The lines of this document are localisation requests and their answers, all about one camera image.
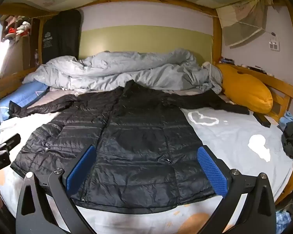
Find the black puffer down jacket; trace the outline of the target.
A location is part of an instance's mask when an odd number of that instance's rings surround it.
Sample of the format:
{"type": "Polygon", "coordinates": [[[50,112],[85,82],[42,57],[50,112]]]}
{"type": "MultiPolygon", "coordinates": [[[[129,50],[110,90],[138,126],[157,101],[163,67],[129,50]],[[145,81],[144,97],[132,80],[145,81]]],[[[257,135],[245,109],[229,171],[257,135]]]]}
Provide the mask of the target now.
{"type": "Polygon", "coordinates": [[[76,205],[147,214],[202,201],[215,193],[197,162],[203,143],[183,110],[204,107],[249,112],[226,103],[212,90],[180,96],[133,81],[112,91],[66,95],[32,108],[12,103],[12,117],[56,117],[30,135],[11,168],[20,176],[48,175],[94,146],[90,172],[72,197],[76,205]]]}

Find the blue pillow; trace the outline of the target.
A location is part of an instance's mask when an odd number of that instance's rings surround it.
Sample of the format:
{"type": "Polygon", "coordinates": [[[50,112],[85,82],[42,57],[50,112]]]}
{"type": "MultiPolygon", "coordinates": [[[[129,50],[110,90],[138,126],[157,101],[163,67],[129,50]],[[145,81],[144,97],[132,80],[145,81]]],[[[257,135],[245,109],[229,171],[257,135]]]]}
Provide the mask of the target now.
{"type": "Polygon", "coordinates": [[[48,92],[49,86],[38,81],[33,81],[21,85],[16,91],[7,95],[0,100],[0,108],[2,119],[9,119],[9,103],[19,105],[20,107],[28,107],[38,101],[45,93],[48,92]]]}

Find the grey printed bed sheet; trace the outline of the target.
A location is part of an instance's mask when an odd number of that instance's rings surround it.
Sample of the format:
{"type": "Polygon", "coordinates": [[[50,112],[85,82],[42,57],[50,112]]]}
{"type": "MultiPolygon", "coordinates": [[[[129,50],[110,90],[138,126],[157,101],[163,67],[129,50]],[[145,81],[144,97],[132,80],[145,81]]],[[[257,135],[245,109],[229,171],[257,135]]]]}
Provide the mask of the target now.
{"type": "MultiPolygon", "coordinates": [[[[293,172],[293,161],[283,150],[282,132],[275,125],[261,126],[251,114],[216,110],[210,107],[184,109],[183,113],[202,146],[208,146],[229,168],[246,175],[267,174],[274,198],[278,198],[293,172]]],[[[12,162],[30,135],[56,117],[56,113],[35,113],[14,117],[3,133],[20,133],[21,143],[11,152],[12,162]]],[[[9,211],[16,213],[23,176],[11,166],[0,171],[0,191],[9,211]]],[[[192,233],[216,209],[220,197],[182,204],[163,212],[132,214],[88,209],[78,206],[98,233],[192,233]]]]}

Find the black flat phone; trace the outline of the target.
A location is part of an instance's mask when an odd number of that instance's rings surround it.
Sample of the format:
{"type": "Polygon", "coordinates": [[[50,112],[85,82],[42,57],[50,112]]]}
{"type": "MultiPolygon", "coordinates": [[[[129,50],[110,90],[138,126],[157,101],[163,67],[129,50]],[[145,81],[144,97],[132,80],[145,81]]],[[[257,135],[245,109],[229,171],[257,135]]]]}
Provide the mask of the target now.
{"type": "Polygon", "coordinates": [[[255,119],[264,127],[270,128],[271,123],[262,113],[253,112],[253,116],[255,119]]]}

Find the yellow pillow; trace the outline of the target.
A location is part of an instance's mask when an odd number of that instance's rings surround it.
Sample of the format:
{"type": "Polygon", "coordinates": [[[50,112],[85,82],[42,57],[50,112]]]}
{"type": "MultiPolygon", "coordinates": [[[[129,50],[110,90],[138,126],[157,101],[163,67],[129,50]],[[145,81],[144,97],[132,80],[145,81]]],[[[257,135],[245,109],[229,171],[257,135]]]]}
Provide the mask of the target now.
{"type": "Polygon", "coordinates": [[[222,72],[222,88],[228,99],[253,112],[267,114],[272,110],[272,93],[259,79],[230,65],[218,64],[217,67],[222,72]]]}

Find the plush toys on shelf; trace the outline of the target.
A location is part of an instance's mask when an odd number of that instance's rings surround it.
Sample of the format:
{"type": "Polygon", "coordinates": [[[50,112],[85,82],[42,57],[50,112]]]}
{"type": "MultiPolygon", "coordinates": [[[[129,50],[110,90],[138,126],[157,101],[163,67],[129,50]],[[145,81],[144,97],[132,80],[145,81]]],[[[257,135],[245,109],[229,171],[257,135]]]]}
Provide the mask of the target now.
{"type": "Polygon", "coordinates": [[[31,29],[30,18],[26,16],[1,15],[2,25],[1,41],[9,40],[10,44],[19,41],[23,36],[27,36],[31,29]]]}

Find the black hanging garment with print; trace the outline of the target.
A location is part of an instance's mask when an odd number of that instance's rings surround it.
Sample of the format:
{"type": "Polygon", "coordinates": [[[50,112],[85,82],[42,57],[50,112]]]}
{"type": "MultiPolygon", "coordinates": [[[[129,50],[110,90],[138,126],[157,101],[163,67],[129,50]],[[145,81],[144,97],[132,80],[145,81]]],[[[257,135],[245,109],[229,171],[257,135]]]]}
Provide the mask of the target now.
{"type": "Polygon", "coordinates": [[[82,15],[78,10],[59,12],[43,26],[42,63],[61,56],[79,56],[82,15]]]}

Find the light blue rumpled duvet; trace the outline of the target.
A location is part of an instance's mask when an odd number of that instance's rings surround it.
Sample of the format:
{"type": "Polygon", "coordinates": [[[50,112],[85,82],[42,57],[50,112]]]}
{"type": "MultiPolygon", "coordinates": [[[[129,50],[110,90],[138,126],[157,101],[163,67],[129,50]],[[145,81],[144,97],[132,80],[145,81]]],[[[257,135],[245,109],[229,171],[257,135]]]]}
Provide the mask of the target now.
{"type": "Polygon", "coordinates": [[[188,50],[168,53],[100,52],[78,60],[61,56],[40,65],[23,83],[41,82],[49,87],[111,91],[129,81],[155,90],[222,91],[222,73],[209,62],[198,65],[188,50]]]}

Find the wooden bunk bed frame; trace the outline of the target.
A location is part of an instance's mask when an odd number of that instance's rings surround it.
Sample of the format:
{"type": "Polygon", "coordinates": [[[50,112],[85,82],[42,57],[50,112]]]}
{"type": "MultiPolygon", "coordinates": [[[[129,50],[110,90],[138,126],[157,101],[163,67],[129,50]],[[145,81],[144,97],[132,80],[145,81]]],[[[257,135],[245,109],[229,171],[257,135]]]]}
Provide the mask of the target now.
{"type": "MultiPolygon", "coordinates": [[[[128,3],[128,2],[144,2],[144,3],[158,3],[167,4],[172,6],[178,6],[186,8],[189,10],[200,12],[204,15],[212,17],[213,19],[213,46],[212,46],[212,63],[218,65],[221,55],[222,55],[222,27],[220,17],[216,9],[211,9],[206,6],[197,5],[195,3],[186,0],[97,0],[84,5],[84,7],[92,7],[100,4],[115,4],[115,3],[128,3]]],[[[289,16],[291,18],[291,23],[293,27],[293,5],[289,0],[284,0],[289,16]]],[[[40,10],[25,3],[3,3],[0,5],[0,13],[10,14],[10,13],[21,13],[25,16],[30,16],[32,18],[39,19],[39,28],[36,35],[36,43],[38,45],[42,44],[42,32],[43,26],[47,20],[57,15],[57,11],[46,11],[40,10]]],[[[249,70],[247,68],[238,66],[237,69],[241,73],[250,74],[253,77],[261,80],[265,85],[272,88],[272,97],[275,103],[280,106],[279,112],[271,111],[269,116],[275,121],[285,114],[287,110],[291,107],[291,102],[293,101],[293,85],[286,83],[280,79],[272,77],[267,74],[262,74],[254,70],[249,70]]],[[[0,98],[6,97],[8,94],[14,92],[17,88],[21,86],[21,80],[24,79],[26,75],[33,72],[33,68],[23,69],[21,71],[15,72],[11,75],[4,76],[0,80],[0,86],[4,89],[0,92],[0,98]]]]}

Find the white wall socket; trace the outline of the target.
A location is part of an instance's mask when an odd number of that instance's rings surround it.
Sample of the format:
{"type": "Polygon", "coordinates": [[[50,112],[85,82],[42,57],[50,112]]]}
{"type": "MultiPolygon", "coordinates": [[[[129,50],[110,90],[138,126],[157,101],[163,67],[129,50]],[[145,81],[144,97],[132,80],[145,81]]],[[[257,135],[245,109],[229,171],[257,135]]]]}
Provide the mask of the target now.
{"type": "Polygon", "coordinates": [[[269,41],[269,48],[272,50],[272,51],[277,51],[279,52],[280,51],[280,42],[277,41],[277,40],[273,40],[271,39],[269,41]]]}

